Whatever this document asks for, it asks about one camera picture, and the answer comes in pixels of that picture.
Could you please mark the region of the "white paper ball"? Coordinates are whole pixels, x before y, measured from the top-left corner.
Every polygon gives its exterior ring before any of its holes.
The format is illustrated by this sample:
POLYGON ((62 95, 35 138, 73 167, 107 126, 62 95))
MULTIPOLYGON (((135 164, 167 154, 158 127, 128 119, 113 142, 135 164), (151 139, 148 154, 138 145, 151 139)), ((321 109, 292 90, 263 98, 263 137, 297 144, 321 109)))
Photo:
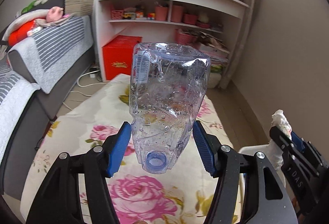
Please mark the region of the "white paper ball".
MULTIPOLYGON (((277 127, 286 137, 288 137, 290 140, 292 139, 292 127, 285 117, 283 110, 276 110, 276 112, 272 114, 272 127, 277 127)), ((273 139, 270 139, 267 146, 266 156, 275 170, 279 170, 283 164, 282 154, 283 150, 281 147, 276 145, 273 139)))

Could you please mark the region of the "clear crushed plastic bottle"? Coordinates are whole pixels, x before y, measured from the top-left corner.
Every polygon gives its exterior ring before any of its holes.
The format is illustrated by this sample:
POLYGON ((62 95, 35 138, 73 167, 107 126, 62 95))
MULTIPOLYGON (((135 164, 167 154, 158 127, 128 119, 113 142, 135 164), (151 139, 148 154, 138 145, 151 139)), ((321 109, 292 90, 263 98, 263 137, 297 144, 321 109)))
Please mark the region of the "clear crushed plastic bottle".
POLYGON ((148 173, 172 169, 189 142, 206 94, 210 57, 176 43, 138 43, 129 90, 132 140, 148 173))

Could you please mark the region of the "grey sofa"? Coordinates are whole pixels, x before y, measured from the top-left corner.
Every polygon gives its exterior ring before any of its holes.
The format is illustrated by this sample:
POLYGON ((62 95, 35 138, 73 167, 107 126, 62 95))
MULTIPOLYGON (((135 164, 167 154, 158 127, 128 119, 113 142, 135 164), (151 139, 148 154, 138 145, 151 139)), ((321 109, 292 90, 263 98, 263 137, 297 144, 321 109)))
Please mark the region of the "grey sofa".
MULTIPOLYGON (((37 28, 33 34, 47 27, 60 26, 73 16, 77 15, 69 14, 60 23, 37 28)), ((28 82, 33 82, 34 80, 23 65, 20 56, 11 49, 3 60, 12 61, 13 69, 28 82)), ((5 158, 1 158, 1 194, 7 194, 17 200, 21 199, 28 171, 36 155, 37 145, 45 136, 50 122, 56 118, 63 100, 73 88, 76 80, 90 67, 93 60, 94 49, 92 46, 91 51, 73 65, 50 94, 46 95, 38 90, 32 95, 9 140, 5 158)))

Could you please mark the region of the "floral tablecloth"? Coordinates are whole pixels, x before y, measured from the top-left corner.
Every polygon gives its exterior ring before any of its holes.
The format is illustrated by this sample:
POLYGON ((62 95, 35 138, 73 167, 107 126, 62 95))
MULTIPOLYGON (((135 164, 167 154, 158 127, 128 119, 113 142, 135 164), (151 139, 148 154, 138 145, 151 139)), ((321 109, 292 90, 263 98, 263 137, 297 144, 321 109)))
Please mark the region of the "floral tablecloth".
POLYGON ((205 170, 192 134, 192 119, 221 143, 230 145, 202 79, 154 81, 143 86, 145 98, 136 118, 129 107, 130 77, 116 76, 49 128, 28 172, 21 198, 27 218, 32 201, 55 159, 62 152, 84 154, 115 135, 123 122, 133 136, 119 171, 107 179, 121 223, 203 223, 216 179, 205 170))

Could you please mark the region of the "striped quilted sofa cover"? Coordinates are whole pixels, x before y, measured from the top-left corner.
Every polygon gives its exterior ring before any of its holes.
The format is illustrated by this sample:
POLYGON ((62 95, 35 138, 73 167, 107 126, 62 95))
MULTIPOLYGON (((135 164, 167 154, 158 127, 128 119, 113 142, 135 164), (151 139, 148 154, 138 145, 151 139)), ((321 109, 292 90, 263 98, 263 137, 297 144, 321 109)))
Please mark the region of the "striped quilted sofa cover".
POLYGON ((32 95, 48 95, 73 65, 93 46, 88 16, 73 16, 60 26, 44 28, 11 49, 18 53, 32 76, 28 82, 13 69, 13 62, 1 63, 1 158, 32 95))

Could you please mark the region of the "pink basket under shelf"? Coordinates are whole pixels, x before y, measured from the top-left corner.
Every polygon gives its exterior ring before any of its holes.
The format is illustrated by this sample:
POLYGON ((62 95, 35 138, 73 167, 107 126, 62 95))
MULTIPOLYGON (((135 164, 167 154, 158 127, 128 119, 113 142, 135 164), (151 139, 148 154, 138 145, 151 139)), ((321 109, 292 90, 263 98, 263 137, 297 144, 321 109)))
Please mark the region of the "pink basket under shelf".
POLYGON ((185 32, 181 29, 175 30, 175 42, 181 45, 190 45, 195 43, 197 37, 190 32, 185 32))

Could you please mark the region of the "white bookshelf unit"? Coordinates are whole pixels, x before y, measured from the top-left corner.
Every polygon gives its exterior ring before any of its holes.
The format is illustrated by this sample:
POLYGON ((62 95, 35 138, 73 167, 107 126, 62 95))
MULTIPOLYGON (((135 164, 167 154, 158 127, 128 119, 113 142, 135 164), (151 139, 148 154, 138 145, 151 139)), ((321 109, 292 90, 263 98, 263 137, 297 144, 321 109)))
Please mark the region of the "white bookshelf unit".
POLYGON ((119 35, 141 36, 145 42, 174 42, 177 29, 200 30, 222 40, 230 51, 230 61, 247 8, 249 6, 239 0, 94 0, 93 31, 101 78, 106 80, 103 47, 119 35), (111 5, 124 10, 121 20, 111 19, 111 5), (205 13, 210 22, 221 24, 222 28, 202 28, 183 21, 171 22, 173 5, 183 6, 183 12, 196 15, 205 13), (168 7, 166 21, 155 20, 156 6, 168 7))

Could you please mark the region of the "red cardboard gift box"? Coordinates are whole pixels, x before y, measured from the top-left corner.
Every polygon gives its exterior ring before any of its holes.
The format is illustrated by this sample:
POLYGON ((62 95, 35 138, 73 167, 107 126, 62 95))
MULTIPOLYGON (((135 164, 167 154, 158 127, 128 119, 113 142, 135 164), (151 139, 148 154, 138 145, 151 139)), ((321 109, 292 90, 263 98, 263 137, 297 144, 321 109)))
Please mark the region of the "red cardboard gift box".
POLYGON ((140 42, 142 37, 119 35, 103 47, 106 80, 112 80, 121 73, 131 74, 133 49, 140 42))

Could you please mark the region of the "pink basket on shelf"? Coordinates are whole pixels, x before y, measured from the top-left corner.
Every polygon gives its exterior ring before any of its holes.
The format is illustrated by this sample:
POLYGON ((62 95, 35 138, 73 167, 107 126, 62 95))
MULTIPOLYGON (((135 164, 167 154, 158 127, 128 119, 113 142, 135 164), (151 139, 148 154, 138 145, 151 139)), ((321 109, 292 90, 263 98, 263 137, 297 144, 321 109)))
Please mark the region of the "pink basket on shelf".
POLYGON ((189 25, 196 25, 198 16, 194 14, 184 14, 183 22, 189 25))

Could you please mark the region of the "orange red cushion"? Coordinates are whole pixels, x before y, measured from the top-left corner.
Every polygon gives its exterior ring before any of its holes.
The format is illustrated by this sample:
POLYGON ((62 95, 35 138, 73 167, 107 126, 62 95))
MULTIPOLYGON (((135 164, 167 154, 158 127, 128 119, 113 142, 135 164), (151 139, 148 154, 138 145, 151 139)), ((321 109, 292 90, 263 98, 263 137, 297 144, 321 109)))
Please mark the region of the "orange red cushion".
POLYGON ((27 32, 30 31, 33 26, 34 26, 34 20, 23 24, 22 26, 20 26, 20 28, 13 31, 9 35, 8 45, 9 46, 14 46, 18 42, 20 42, 20 41, 24 40, 25 38, 27 38, 27 32))

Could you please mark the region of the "pink pen cup right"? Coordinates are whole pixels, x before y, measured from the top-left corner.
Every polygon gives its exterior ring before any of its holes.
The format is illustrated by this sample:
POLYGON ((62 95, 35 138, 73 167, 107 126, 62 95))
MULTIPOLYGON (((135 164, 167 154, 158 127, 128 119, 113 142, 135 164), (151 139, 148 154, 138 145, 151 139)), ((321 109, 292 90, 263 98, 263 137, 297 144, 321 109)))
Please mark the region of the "pink pen cup right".
POLYGON ((172 6, 171 22, 181 23, 184 7, 180 5, 172 6))

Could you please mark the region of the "pink pen cup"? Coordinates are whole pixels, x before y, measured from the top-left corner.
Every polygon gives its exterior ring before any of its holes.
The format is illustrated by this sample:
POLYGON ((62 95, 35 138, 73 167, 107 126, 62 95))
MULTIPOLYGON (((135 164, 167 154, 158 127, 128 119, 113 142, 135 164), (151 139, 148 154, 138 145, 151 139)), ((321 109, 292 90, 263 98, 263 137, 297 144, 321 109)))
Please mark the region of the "pink pen cup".
POLYGON ((156 6, 155 7, 155 20, 166 21, 168 14, 168 7, 156 6))
POLYGON ((172 6, 171 22, 181 23, 184 7, 180 5, 172 6))

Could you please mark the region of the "pink pen cup left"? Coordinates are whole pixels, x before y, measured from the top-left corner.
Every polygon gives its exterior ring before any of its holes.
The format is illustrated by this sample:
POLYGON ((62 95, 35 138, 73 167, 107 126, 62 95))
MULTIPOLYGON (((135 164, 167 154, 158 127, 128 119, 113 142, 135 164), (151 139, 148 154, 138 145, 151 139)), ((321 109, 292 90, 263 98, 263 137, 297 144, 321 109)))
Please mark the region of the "pink pen cup left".
POLYGON ((155 7, 155 20, 166 21, 168 14, 168 7, 156 6, 155 7))

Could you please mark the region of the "pink pig plush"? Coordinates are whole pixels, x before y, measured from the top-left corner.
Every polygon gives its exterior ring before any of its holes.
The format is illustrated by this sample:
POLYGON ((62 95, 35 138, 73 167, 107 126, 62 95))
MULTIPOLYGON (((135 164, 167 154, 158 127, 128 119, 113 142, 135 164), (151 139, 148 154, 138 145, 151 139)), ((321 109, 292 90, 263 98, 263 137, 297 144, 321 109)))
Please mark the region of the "pink pig plush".
POLYGON ((46 22, 55 22, 60 20, 63 17, 64 9, 61 7, 52 7, 48 10, 48 13, 46 15, 46 22))

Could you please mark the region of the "pink lattice basket left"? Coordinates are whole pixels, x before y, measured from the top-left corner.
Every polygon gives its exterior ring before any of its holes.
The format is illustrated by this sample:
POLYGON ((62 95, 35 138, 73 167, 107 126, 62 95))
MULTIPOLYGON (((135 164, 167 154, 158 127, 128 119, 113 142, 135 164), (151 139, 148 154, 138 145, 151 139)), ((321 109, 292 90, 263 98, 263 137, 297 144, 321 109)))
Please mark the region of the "pink lattice basket left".
POLYGON ((112 20, 121 20, 123 13, 123 9, 116 9, 113 5, 110 6, 110 15, 112 20))

